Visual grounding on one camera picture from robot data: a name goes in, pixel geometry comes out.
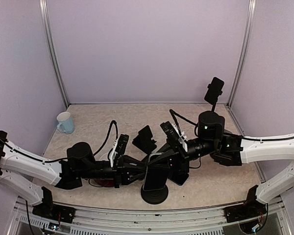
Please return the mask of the silver-edged black smartphone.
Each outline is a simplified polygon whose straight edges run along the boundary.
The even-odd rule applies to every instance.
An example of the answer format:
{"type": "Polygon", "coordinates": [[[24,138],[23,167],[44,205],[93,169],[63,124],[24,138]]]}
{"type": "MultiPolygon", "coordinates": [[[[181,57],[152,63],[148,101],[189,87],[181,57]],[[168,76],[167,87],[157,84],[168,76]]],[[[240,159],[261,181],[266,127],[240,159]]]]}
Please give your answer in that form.
{"type": "MultiPolygon", "coordinates": [[[[148,162],[150,160],[153,160],[157,157],[157,155],[160,155],[161,153],[152,153],[149,155],[147,159],[147,166],[148,162]]],[[[148,173],[146,171],[145,178],[144,178],[144,184],[143,184],[143,190],[150,191],[150,190],[159,190],[163,189],[166,185],[167,177],[169,172],[152,172],[148,173]]]]}

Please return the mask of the black pole phone stand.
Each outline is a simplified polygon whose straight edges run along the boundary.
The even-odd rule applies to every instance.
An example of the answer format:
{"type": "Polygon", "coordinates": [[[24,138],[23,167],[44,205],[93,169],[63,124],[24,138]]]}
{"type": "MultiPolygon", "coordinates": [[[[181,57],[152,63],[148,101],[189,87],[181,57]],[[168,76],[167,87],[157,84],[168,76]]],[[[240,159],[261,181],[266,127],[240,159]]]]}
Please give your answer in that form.
{"type": "Polygon", "coordinates": [[[165,186],[163,189],[145,191],[141,188],[141,197],[148,204],[158,205],[163,203],[169,194],[169,188],[165,186]]]}
{"type": "Polygon", "coordinates": [[[212,84],[209,84],[207,88],[208,90],[205,95],[205,100],[212,105],[211,111],[214,112],[218,98],[222,95],[222,88],[220,88],[220,86],[214,86],[212,84]]]}

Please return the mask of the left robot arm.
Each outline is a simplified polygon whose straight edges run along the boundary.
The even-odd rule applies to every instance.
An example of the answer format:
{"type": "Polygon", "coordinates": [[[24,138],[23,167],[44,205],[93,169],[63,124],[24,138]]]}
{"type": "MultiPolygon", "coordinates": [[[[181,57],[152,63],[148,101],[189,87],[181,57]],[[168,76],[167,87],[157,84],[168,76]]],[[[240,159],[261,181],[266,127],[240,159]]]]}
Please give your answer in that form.
{"type": "Polygon", "coordinates": [[[59,213],[59,207],[52,201],[49,189],[38,186],[25,176],[30,176],[64,190],[82,186],[82,180],[104,180],[104,186],[129,185],[143,178],[145,163],[125,155],[128,135],[121,135],[115,141],[108,160],[97,161],[86,142],[78,142],[67,149],[67,156],[50,160],[28,152],[7,139],[7,133],[0,131],[0,185],[15,191],[38,206],[47,217],[59,213]]]}

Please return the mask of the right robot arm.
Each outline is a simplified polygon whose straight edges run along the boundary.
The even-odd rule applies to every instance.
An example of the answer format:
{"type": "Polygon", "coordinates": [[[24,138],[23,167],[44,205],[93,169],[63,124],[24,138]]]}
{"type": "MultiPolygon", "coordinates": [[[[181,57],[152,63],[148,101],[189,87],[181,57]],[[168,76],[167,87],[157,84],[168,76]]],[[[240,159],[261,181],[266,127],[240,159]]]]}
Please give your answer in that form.
{"type": "Polygon", "coordinates": [[[261,205],[294,186],[294,133],[275,137],[244,137],[227,133],[225,119],[213,111],[198,116],[197,136],[187,140],[177,123],[169,121],[160,127],[167,144],[159,153],[149,157],[141,196],[150,204],[166,200],[170,179],[183,185],[189,177],[190,162],[210,155],[224,166],[242,166],[259,161],[291,160],[290,164],[270,180],[249,189],[241,206],[245,217],[252,217],[261,205]]]}

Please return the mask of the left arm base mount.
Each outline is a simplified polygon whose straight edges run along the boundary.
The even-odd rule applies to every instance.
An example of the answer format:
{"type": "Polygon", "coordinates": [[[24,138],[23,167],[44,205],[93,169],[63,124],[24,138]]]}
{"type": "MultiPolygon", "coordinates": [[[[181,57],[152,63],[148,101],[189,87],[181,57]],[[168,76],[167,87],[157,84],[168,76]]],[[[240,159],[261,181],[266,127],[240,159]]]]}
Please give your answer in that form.
{"type": "Polygon", "coordinates": [[[76,209],[73,207],[55,204],[52,199],[51,191],[46,187],[42,187],[42,191],[42,202],[33,206],[32,213],[43,218],[71,224],[73,222],[76,209]]]}

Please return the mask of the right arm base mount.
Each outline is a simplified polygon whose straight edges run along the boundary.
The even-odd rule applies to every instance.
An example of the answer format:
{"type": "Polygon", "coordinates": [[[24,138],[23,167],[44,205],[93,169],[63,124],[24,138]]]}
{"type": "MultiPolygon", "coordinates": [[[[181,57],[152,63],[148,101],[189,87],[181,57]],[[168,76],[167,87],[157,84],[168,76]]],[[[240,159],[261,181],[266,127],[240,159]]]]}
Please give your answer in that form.
{"type": "Polygon", "coordinates": [[[256,200],[257,188],[258,185],[255,185],[249,189],[247,193],[247,198],[242,204],[229,206],[223,209],[227,223],[257,217],[261,214],[267,213],[268,209],[266,204],[262,204],[256,200]]]}

